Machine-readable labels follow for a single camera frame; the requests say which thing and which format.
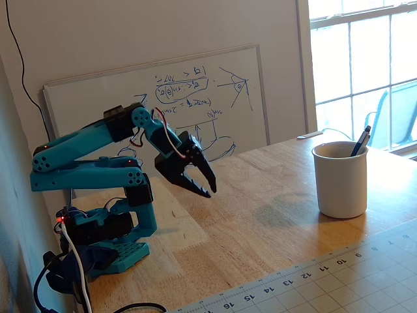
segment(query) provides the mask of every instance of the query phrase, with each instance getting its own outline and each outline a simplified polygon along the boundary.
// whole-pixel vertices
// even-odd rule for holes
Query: window
[[[309,0],[317,128],[417,144],[417,1]]]

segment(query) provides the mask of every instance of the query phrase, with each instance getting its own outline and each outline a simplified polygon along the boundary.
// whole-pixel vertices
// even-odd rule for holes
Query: window pane
[[[416,121],[416,107],[417,81],[392,87],[393,147],[412,141],[411,134]]]
[[[341,0],[309,0],[310,19],[324,18],[341,12]]]
[[[316,102],[351,93],[347,24],[311,30]]]
[[[316,106],[317,128],[325,132],[338,131],[352,137],[351,99],[344,98]]]
[[[383,6],[384,0],[344,0],[343,13],[365,11]]]
[[[353,93],[390,83],[389,17],[352,23]]]
[[[392,16],[392,82],[417,78],[417,11]]]
[[[389,148],[389,89],[381,89],[353,97],[354,140],[358,140],[366,126],[371,126],[370,146]]]

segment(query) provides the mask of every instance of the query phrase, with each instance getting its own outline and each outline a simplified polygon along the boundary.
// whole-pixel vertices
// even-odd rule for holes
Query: white cable
[[[81,275],[81,288],[83,290],[83,295],[84,295],[84,299],[85,299],[85,304],[87,305],[88,313],[93,313],[93,310],[91,309],[90,299],[89,299],[89,296],[87,295],[87,288],[85,286],[85,276],[84,276],[83,264],[81,262],[81,259],[79,258],[76,247],[74,246],[70,236],[68,236],[68,233],[66,232],[65,224],[61,223],[61,227],[63,229],[63,234],[64,234],[66,240],[68,241],[68,243],[70,244],[70,247],[71,247],[74,255],[76,256],[76,259],[77,259],[77,262],[78,262],[79,273]]]

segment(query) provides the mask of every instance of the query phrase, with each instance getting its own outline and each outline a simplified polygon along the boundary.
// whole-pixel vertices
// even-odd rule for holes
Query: whiteboard
[[[103,118],[110,108],[140,101],[162,110],[177,134],[193,134],[209,161],[264,147],[268,136],[258,51],[249,45],[50,82],[44,95],[54,133],[67,135]],[[124,140],[87,158],[114,157],[124,147],[136,150],[143,171],[157,175],[158,152],[146,140],[142,148]],[[127,149],[120,155],[133,153]]]

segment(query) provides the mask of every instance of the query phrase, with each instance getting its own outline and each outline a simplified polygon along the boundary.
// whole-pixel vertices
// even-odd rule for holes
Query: red wire
[[[143,137],[144,133],[145,133],[145,131],[143,131],[141,136],[139,137],[139,141],[140,141],[139,145],[134,143],[132,139],[129,139],[130,144],[134,145],[135,147],[142,148],[143,147],[142,137]]]
[[[174,149],[174,151],[176,152],[176,154],[178,154],[178,156],[179,156],[180,158],[186,158],[186,156],[185,156],[185,155],[183,155],[183,154],[181,154],[181,153],[177,150],[177,148],[174,146],[174,144],[171,142],[171,139],[169,138],[169,136],[168,136],[168,131],[167,131],[167,121],[165,120],[165,117],[164,117],[163,113],[162,113],[162,112],[161,112],[161,110],[159,110],[158,108],[155,108],[155,110],[159,113],[160,117],[162,118],[162,122],[163,122],[163,124],[164,124],[164,130],[165,130],[165,134],[167,135],[168,142],[171,144],[172,148]]]

